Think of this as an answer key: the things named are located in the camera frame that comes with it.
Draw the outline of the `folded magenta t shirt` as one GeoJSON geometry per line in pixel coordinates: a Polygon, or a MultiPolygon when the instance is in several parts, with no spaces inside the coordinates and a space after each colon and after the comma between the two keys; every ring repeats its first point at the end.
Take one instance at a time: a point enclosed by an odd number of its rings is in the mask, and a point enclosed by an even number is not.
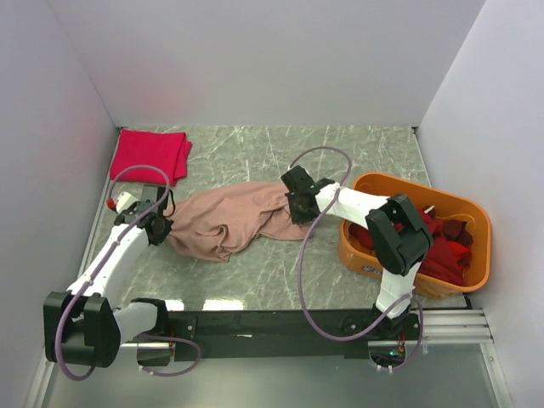
{"type": "Polygon", "coordinates": [[[110,179],[128,167],[146,165],[163,171],[171,186],[187,176],[187,160],[192,143],[185,132],[154,133],[122,129],[113,162],[110,179]]]}

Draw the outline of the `dark red t shirt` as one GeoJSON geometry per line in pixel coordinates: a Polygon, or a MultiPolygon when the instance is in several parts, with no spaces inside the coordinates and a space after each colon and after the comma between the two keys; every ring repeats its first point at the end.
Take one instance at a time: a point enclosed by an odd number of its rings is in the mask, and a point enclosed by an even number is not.
{"type": "Polygon", "coordinates": [[[439,218],[434,206],[418,210],[433,236],[433,245],[422,262],[419,272],[440,281],[462,286],[464,274],[470,268],[460,269],[451,256],[448,241],[456,241],[466,247],[473,245],[473,235],[467,230],[467,222],[458,218],[439,218]]]}

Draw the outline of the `bright red t shirt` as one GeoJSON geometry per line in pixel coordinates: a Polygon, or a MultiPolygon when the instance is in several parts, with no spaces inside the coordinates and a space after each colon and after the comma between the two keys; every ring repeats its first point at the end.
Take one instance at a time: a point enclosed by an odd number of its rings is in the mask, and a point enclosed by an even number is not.
{"type": "Polygon", "coordinates": [[[448,247],[450,249],[451,256],[455,260],[460,269],[467,269],[470,267],[472,259],[472,251],[470,246],[464,246],[456,241],[448,241],[448,247]]]}

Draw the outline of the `orange plastic bin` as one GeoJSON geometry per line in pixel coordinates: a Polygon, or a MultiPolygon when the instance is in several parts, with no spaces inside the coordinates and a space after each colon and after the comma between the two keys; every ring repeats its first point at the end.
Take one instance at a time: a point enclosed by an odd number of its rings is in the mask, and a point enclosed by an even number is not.
{"type": "MultiPolygon", "coordinates": [[[[428,298],[442,299],[460,293],[475,292],[482,288],[490,276],[491,222],[486,212],[476,203],[458,195],[397,178],[386,173],[366,173],[354,181],[354,189],[377,196],[404,193],[418,208],[434,205],[439,219],[459,219],[467,223],[473,236],[472,259],[463,274],[462,285],[419,274],[416,292],[428,298]]],[[[341,222],[337,255],[347,269],[374,279],[382,277],[383,268],[373,254],[349,236],[349,222],[341,222]]]]}

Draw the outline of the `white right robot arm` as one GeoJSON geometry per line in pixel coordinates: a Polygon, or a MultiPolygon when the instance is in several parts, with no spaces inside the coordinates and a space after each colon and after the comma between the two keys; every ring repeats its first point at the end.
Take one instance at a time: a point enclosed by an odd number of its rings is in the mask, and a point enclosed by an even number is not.
{"type": "Polygon", "coordinates": [[[319,335],[336,342],[358,340],[373,330],[384,339],[395,337],[411,311],[417,271],[434,241],[411,199],[404,194],[370,195],[328,178],[315,181],[300,166],[289,168],[281,176],[281,181],[287,188],[292,222],[309,225],[297,260],[298,298],[307,322],[319,335]],[[379,314],[367,328],[346,337],[323,331],[312,318],[303,294],[306,246],[326,215],[366,228],[377,261],[382,266],[380,291],[374,303],[379,314]]]}

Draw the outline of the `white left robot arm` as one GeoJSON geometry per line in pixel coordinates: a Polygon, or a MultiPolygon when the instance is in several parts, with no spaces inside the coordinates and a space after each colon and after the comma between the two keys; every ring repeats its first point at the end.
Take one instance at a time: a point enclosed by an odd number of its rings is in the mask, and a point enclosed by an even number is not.
{"type": "Polygon", "coordinates": [[[106,368],[122,344],[143,334],[152,342],[170,330],[165,301],[136,298],[115,310],[125,274],[150,246],[160,246],[172,229],[165,215],[172,191],[147,184],[141,197],[114,220],[110,237],[85,272],[43,303],[45,355],[59,365],[106,368]]]}

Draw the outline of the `pink t shirt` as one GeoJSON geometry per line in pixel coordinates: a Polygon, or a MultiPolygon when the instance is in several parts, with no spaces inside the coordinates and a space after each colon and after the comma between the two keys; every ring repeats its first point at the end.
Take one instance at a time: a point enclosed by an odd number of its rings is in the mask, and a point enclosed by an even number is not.
{"type": "Polygon", "coordinates": [[[167,242],[182,255],[227,263],[260,236],[300,241],[309,225],[292,222],[286,193],[281,182],[258,181],[196,192],[170,208],[167,242]]]}

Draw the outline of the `black base beam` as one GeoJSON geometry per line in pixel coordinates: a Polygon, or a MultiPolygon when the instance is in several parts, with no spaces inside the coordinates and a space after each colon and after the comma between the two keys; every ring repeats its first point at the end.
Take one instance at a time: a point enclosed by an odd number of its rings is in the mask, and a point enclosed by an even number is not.
{"type": "MultiPolygon", "coordinates": [[[[322,309],[310,312],[315,323],[333,336],[348,337],[367,328],[378,316],[370,309],[322,309]]],[[[177,311],[169,312],[169,326],[156,335],[190,340],[203,359],[342,356],[369,359],[374,341],[415,341],[421,327],[416,314],[395,323],[380,322],[362,338],[335,342],[322,337],[301,310],[177,311]]],[[[189,344],[142,338],[137,361],[142,366],[192,362],[197,351],[189,344]]]]}

